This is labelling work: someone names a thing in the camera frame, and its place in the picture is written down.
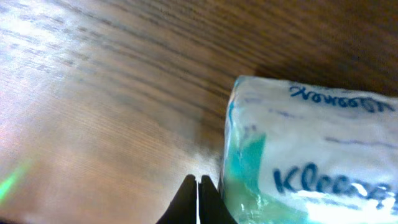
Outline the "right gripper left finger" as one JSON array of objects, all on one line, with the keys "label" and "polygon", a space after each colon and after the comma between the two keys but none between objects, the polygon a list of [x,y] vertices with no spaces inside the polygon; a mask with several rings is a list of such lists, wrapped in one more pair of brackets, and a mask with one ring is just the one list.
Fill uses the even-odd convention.
[{"label": "right gripper left finger", "polygon": [[156,224],[197,223],[197,182],[194,175],[187,175]]}]

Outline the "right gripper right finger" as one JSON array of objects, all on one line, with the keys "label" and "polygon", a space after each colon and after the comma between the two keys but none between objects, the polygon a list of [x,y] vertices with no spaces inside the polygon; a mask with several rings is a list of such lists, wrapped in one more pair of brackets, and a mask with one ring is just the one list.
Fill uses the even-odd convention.
[{"label": "right gripper right finger", "polygon": [[208,175],[201,177],[198,199],[201,224],[237,224]]}]

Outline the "teal tissue pack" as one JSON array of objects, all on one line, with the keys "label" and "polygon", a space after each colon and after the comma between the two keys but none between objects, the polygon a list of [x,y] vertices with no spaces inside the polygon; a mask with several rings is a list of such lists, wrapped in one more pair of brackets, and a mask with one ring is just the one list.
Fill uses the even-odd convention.
[{"label": "teal tissue pack", "polygon": [[396,223],[397,99],[241,76],[220,184],[238,223]]}]

